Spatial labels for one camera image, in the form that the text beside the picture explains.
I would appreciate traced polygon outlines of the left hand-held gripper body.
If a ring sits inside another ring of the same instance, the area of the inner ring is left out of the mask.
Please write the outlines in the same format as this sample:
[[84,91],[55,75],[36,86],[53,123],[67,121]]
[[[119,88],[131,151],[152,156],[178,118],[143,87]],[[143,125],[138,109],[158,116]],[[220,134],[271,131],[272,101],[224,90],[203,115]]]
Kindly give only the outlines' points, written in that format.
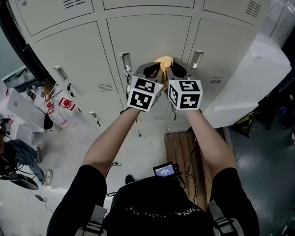
[[131,77],[127,106],[149,112],[164,88],[162,76],[160,62],[140,65]]

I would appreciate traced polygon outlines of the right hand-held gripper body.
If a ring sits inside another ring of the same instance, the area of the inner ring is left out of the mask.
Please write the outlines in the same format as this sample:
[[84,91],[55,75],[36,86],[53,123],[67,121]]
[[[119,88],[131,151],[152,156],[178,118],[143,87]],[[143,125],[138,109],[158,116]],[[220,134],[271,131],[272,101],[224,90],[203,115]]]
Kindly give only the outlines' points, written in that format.
[[192,69],[174,61],[167,69],[168,92],[174,111],[198,110],[203,96],[201,81],[196,79]]

